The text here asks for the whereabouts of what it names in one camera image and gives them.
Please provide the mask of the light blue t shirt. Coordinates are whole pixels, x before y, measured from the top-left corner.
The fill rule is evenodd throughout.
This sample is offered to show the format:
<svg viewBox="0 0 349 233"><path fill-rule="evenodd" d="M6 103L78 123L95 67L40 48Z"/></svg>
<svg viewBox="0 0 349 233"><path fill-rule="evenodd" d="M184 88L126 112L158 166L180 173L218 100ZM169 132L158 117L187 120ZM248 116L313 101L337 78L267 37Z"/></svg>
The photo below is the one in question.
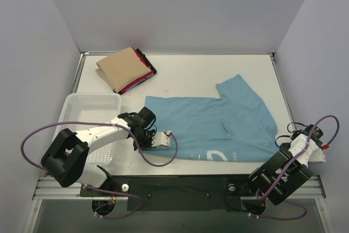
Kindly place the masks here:
<svg viewBox="0 0 349 233"><path fill-rule="evenodd" d="M151 97L145 106L161 132L177 139L161 157L219 162L265 162L278 150L276 122L264 101L240 76L216 85L219 98Z"/></svg>

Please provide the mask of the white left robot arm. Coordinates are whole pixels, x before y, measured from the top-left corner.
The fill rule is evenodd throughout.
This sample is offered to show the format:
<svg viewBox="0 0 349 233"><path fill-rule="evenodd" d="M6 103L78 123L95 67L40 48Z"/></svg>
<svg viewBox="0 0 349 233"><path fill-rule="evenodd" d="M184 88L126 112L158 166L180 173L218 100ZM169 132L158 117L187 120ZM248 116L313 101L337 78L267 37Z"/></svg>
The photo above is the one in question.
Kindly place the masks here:
<svg viewBox="0 0 349 233"><path fill-rule="evenodd" d="M41 159L41 165L62 187L86 184L100 196L111 192L112 182L104 168L87 162L89 154L119 140L134 138L136 149L159 146L156 116L146 107L122 113L109 123L93 124L86 130L61 130Z"/></svg>

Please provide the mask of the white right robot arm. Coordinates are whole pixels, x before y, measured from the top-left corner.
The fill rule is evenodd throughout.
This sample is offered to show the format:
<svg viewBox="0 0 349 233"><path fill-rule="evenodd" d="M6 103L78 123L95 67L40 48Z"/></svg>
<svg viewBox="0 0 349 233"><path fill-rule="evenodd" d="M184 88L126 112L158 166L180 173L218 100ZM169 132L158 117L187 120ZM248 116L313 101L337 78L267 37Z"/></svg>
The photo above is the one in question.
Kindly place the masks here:
<svg viewBox="0 0 349 233"><path fill-rule="evenodd" d="M310 157L322 149L323 131L316 127L310 139L312 124L295 131L289 142L279 146L279 150L263 165L243 181L244 190L249 194L264 195L278 205L286 200L312 176L308 167Z"/></svg>

